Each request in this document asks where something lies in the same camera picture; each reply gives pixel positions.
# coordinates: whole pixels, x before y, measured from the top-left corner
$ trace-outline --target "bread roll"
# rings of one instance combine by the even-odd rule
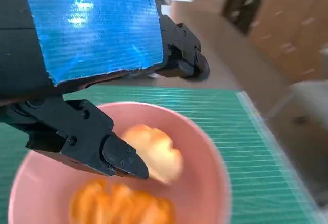
[[[165,132],[146,125],[135,125],[121,138],[137,150],[151,178],[169,184],[181,174],[182,155],[172,148],[172,140]]]
[[[109,194],[103,181],[92,181],[72,198],[72,224],[174,224],[172,204],[146,192],[115,185]]]

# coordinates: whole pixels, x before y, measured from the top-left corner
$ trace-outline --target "blue tape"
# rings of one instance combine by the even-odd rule
[[[28,0],[55,85],[162,63],[155,0]]]

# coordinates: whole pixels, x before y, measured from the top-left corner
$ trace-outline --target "cutting mat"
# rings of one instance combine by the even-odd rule
[[[98,85],[67,95],[95,104],[138,101],[160,105],[188,117],[212,138],[231,179],[232,224],[323,223],[295,173],[243,92]],[[0,125],[0,223],[15,171],[26,149],[26,135]]]

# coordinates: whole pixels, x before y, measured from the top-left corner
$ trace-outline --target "robotic arm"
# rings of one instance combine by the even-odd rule
[[[63,94],[138,72],[205,80],[209,66],[197,37],[162,15],[157,3],[163,61],[147,69],[115,71],[55,85],[44,63],[27,0],[0,0],[0,121],[29,135],[26,147],[71,167],[104,175],[148,178],[134,148],[112,131],[114,122],[87,100]],[[21,13],[18,20],[17,11]]]

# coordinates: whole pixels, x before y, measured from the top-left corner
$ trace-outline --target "pink bowl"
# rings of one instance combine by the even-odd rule
[[[146,124],[165,131],[184,159],[182,176],[170,186],[153,180],[107,177],[170,199],[178,224],[224,224],[230,219],[229,179],[222,158],[203,130],[171,110],[142,103],[111,103],[100,108],[114,121],[120,136],[130,126]],[[72,169],[30,151],[14,181],[9,224],[66,224],[70,198],[98,175]]]

